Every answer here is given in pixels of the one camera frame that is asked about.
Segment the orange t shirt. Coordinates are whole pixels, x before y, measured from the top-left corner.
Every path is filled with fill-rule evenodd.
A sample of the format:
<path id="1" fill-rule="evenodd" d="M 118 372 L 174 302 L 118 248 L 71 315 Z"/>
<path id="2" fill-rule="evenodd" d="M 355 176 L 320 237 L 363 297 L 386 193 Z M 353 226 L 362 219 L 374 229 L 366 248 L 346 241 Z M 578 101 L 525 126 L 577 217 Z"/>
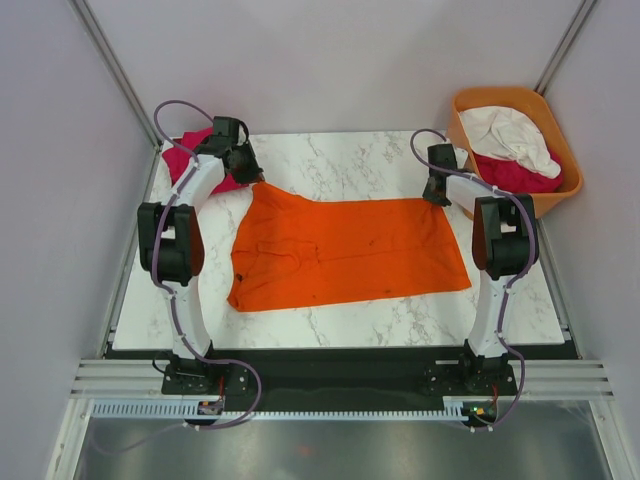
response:
<path id="1" fill-rule="evenodd" d="M 229 304 L 263 312 L 470 288 L 439 206 L 423 199 L 318 202 L 252 189 L 231 251 Z"/>

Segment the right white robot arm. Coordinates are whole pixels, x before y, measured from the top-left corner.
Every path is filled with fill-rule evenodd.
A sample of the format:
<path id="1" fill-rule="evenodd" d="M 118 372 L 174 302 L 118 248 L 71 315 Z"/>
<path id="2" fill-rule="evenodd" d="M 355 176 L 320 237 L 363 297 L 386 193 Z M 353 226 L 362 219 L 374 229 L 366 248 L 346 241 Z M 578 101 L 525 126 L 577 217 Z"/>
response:
<path id="1" fill-rule="evenodd" d="M 480 272 L 480 291 L 465 340 L 468 362 L 458 368 L 457 377 L 465 391 L 477 394 L 493 383 L 493 369 L 506 362 L 509 301 L 539 257 L 535 205 L 528 194 L 503 191 L 459 169 L 449 143 L 429 146 L 425 163 L 429 178 L 423 198 L 439 206 L 456 204 L 472 214 L 471 253 Z"/>

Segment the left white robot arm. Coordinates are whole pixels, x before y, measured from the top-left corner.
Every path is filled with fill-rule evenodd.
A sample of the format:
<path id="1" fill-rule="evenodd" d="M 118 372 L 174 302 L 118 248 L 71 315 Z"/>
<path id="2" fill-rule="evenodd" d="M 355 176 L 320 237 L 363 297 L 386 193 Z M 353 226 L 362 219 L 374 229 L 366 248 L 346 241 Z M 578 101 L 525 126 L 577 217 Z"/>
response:
<path id="1" fill-rule="evenodd" d="M 211 119 L 212 131 L 198 142 L 186 137 L 172 148 L 187 155 L 184 172 L 164 202 L 145 202 L 137 210 L 139 258 L 169 310 L 175 357 L 193 360 L 185 382 L 208 393 L 219 382 L 219 369 L 206 360 L 213 343 L 206 331 L 199 275 L 205 247 L 198 213 L 213 193 L 238 190 L 264 179 L 246 124 L 233 117 Z"/>

